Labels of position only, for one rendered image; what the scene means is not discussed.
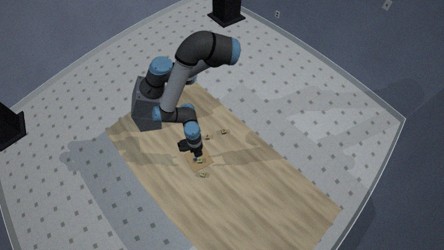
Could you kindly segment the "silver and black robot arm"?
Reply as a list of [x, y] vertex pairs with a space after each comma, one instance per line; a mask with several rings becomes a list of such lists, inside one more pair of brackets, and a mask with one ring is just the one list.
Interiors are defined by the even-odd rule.
[[[158, 99], [164, 93], [160, 106], [153, 108], [153, 120], [182, 123], [187, 142], [198, 144], [202, 137], [194, 106], [186, 103], [176, 107], [182, 91], [185, 85], [195, 82], [198, 73], [210, 67], [235, 65], [240, 53], [237, 39], [202, 30], [180, 44], [175, 53], [175, 63], [165, 56], [153, 59], [140, 83], [140, 92], [148, 99]], [[165, 90], [164, 83], [167, 83]]]

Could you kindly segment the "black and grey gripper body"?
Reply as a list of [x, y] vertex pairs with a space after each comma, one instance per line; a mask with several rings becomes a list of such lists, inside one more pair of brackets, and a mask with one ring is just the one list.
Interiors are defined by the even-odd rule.
[[201, 151], [203, 148], [202, 139], [196, 145], [191, 145], [190, 143], [187, 142], [187, 139], [180, 140], [177, 144], [179, 147], [179, 151], [181, 151], [181, 152], [186, 152], [186, 151], [190, 150], [194, 153], [195, 157], [202, 156], [202, 154], [203, 154]]

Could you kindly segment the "tan flat mat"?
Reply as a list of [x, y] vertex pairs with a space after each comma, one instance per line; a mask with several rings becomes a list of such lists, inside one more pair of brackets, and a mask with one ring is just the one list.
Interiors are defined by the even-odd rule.
[[195, 156], [194, 153], [188, 152], [188, 153], [184, 154], [194, 172], [197, 172], [200, 169], [213, 163], [213, 160], [211, 159], [210, 155], [208, 154], [208, 152], [206, 151], [204, 146], [202, 148], [202, 152], [203, 152], [203, 155], [201, 157], [202, 157], [203, 163], [200, 163], [200, 164], [198, 164], [197, 161], [195, 161], [195, 162], [193, 161], [193, 156]]

